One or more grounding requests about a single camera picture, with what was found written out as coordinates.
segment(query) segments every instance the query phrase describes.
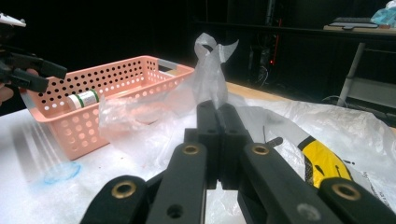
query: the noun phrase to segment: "screw hole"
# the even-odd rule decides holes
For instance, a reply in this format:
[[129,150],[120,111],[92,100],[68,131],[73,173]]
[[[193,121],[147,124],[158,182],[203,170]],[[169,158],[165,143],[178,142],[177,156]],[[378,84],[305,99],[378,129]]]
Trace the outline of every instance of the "screw hole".
[[183,207],[179,204],[173,204],[169,206],[166,214],[172,219],[180,218],[183,216]]
[[184,152],[185,154],[188,154],[188,155],[197,154],[198,151],[199,151],[199,148],[198,148],[198,147],[194,147],[194,146],[187,146],[187,147],[184,147],[184,148],[183,148],[183,152]]
[[332,185],[332,190],[338,196],[350,201],[357,201],[361,198],[361,194],[353,186],[348,184],[334,184]]
[[253,152],[259,155],[266,155],[270,152],[270,150],[266,147],[255,146],[253,147]]
[[125,180],[118,183],[111,190],[111,195],[118,199],[123,199],[131,196],[136,191],[136,184],[132,181]]

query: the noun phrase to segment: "basket hole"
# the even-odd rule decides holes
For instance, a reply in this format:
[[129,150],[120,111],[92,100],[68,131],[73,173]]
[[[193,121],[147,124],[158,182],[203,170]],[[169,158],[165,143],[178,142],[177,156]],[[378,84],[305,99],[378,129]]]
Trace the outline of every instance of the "basket hole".
[[73,117],[72,118],[73,122],[78,123],[79,122],[79,118],[78,117]]
[[69,125],[69,122],[67,122],[67,120],[63,120],[61,122],[62,127],[67,127]]
[[72,134],[72,130],[71,129],[65,129],[64,130],[64,134],[69,136],[70,134]]

